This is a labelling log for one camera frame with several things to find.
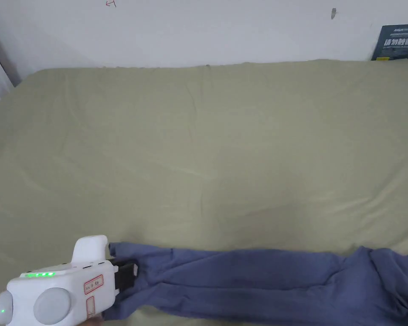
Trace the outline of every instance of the red mark on wall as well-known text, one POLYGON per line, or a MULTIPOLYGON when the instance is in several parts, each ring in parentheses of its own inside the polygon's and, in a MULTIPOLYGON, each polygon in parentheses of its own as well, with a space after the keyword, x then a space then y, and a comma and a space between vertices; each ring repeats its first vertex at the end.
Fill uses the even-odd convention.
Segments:
POLYGON ((113 3, 113 5, 115 6, 115 8, 116 8, 116 3, 115 3, 115 0, 107 0, 106 1, 106 5, 108 6, 108 7, 110 7, 110 5, 113 3))

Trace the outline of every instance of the dark blue sign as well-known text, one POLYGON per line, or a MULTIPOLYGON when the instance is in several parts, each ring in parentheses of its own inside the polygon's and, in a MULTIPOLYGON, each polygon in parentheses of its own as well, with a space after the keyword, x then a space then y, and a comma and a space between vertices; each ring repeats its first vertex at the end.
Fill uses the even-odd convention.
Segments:
POLYGON ((408 25, 382 26, 372 60, 408 59, 408 25))

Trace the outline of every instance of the red label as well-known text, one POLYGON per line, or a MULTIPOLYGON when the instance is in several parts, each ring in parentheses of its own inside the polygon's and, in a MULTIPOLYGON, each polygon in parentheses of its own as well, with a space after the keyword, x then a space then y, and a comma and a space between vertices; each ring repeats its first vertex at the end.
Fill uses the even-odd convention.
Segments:
POLYGON ((99 287, 101 287, 105 283, 105 280, 101 275, 98 275, 97 277, 89 280, 88 282, 85 283, 83 286, 83 289, 85 291, 85 294, 91 293, 92 291, 95 291, 99 287))
POLYGON ((95 316, 95 298, 93 296, 86 300, 86 314, 88 319, 95 316))

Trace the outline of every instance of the round white button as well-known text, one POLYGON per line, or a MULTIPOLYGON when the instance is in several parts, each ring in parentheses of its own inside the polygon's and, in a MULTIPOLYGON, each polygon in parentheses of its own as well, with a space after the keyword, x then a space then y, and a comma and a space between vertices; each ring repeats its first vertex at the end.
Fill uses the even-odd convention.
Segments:
POLYGON ((13 300, 9 291, 0 293, 0 324, 10 324, 12 321, 13 300))
POLYGON ((53 287, 38 296, 34 305, 34 315, 41 324, 54 325, 66 317, 70 308, 70 293, 60 287, 53 287))

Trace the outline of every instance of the blue cloth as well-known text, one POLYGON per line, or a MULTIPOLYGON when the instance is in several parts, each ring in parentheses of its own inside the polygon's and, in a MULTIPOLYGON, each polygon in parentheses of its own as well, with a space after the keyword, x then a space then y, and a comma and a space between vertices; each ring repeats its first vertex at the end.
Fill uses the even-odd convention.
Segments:
POLYGON ((119 242, 139 262, 135 286, 105 311, 143 305, 190 318, 275 325, 408 326, 408 256, 359 248, 348 257, 282 250, 209 252, 119 242))

